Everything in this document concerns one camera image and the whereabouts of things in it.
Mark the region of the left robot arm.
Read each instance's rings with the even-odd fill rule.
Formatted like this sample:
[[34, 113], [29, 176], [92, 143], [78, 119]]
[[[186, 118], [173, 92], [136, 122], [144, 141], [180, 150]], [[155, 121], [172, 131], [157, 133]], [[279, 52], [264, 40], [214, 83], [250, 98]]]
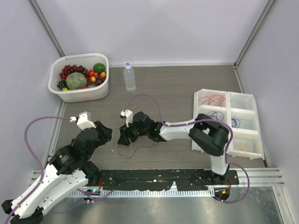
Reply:
[[96, 121], [88, 124], [69, 145], [58, 149], [39, 179], [16, 199], [2, 203], [8, 214], [5, 223], [39, 224], [71, 192], [99, 183], [101, 172], [90, 158], [98, 147], [111, 140], [112, 132]]

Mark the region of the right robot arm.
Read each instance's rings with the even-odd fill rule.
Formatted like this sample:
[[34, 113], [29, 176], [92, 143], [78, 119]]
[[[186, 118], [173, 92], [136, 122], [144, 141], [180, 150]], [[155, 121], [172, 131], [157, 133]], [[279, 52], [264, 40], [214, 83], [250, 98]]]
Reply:
[[153, 142], [191, 139], [209, 154], [212, 181], [222, 184], [228, 179], [227, 150], [233, 131], [225, 122], [202, 113], [195, 119], [177, 123], [154, 121], [143, 112], [133, 114], [130, 110], [121, 111], [120, 117], [125, 119], [125, 124], [120, 127], [119, 145], [129, 146], [142, 136]]

